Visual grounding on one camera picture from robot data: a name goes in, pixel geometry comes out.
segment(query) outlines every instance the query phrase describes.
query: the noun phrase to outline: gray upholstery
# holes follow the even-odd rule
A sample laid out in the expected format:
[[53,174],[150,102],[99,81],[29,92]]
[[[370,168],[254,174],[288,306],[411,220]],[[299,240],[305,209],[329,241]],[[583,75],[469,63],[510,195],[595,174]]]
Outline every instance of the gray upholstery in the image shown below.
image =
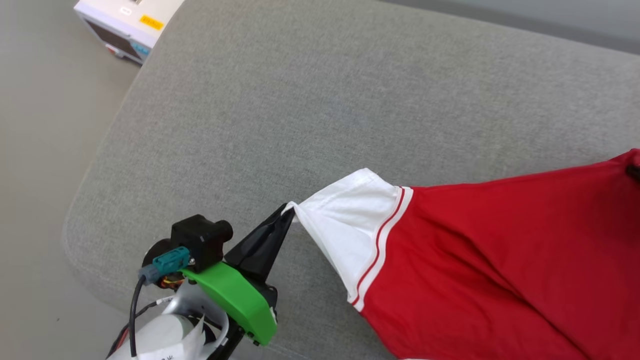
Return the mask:
[[[124,310],[145,251],[192,214],[228,220],[238,240],[362,167],[434,185],[588,164],[639,146],[639,119],[634,55],[372,1],[188,0],[105,137],[64,246]],[[392,358],[300,226],[270,283],[280,325],[265,359]]]

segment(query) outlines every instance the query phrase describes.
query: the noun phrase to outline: gray floor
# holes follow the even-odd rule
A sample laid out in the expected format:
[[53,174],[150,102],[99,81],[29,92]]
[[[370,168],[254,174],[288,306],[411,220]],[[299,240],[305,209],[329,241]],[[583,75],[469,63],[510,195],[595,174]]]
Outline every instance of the gray floor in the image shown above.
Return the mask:
[[3,359],[103,359],[126,316],[71,276],[63,219],[139,68],[110,56],[74,0],[0,0]]

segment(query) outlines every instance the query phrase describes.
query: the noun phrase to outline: white device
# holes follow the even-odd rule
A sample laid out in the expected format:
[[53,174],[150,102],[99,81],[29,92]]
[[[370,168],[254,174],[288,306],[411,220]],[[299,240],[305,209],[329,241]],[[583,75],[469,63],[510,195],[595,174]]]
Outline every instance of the white device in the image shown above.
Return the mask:
[[119,58],[144,63],[184,0],[80,0],[74,10]]
[[[157,302],[160,304],[165,300],[170,302],[162,314],[136,331],[136,359],[132,359],[129,340],[125,340],[107,360],[207,360],[220,345],[228,341],[230,324],[227,313],[199,285],[185,282],[174,296]],[[187,319],[189,315],[206,315],[220,325],[220,330],[212,329],[203,322],[198,330]],[[202,327],[209,327],[216,339],[204,343]],[[257,347],[243,337],[228,360],[261,360],[263,351],[263,347]]]

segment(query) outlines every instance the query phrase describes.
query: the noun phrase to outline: black cable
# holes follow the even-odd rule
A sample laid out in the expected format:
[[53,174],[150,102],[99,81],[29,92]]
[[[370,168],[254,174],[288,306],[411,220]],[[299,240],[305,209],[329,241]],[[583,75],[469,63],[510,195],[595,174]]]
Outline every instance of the black cable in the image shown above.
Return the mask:
[[129,345],[131,346],[131,357],[138,356],[136,351],[136,306],[138,305],[138,297],[140,297],[140,290],[145,284],[147,277],[141,275],[136,285],[136,290],[133,292],[133,299],[131,299],[131,310],[129,311]]
[[[147,304],[147,306],[143,307],[142,309],[140,309],[140,311],[138,311],[136,313],[136,319],[145,313],[145,311],[149,310],[150,308],[157,306],[157,302],[152,302],[150,304]],[[116,337],[116,340],[113,341],[113,344],[111,344],[111,348],[109,349],[109,354],[107,355],[107,359],[109,358],[109,356],[113,355],[114,352],[116,352],[116,350],[118,350],[116,347],[118,346],[118,343],[120,342],[120,339],[122,339],[122,334],[124,334],[125,330],[127,330],[129,328],[129,324],[127,323],[127,325],[123,326],[122,329],[120,330],[120,332],[118,333],[118,336]]]

